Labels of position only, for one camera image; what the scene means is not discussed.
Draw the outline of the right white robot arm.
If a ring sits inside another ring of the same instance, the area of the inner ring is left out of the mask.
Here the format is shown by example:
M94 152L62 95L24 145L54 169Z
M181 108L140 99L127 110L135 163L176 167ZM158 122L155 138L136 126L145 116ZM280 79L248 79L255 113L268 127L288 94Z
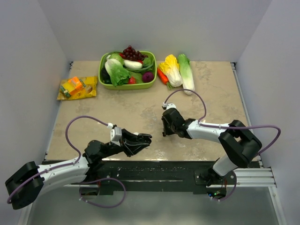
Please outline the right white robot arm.
M222 145L225 155L199 175L207 186L220 184L236 168L247 168L262 147L259 139L239 120L221 125L199 123L184 119L175 107L163 109L163 136L176 134L180 138L204 139Z

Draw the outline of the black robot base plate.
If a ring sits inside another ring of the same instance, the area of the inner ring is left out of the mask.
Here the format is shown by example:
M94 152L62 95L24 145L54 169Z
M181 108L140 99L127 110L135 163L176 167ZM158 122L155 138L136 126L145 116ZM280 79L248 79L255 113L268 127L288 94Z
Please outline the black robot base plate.
M209 178L212 164L211 161L107 161L84 181L98 185L101 195L122 190L112 181L115 178L127 191L193 192L222 198L226 195L226 185L235 184L234 174Z

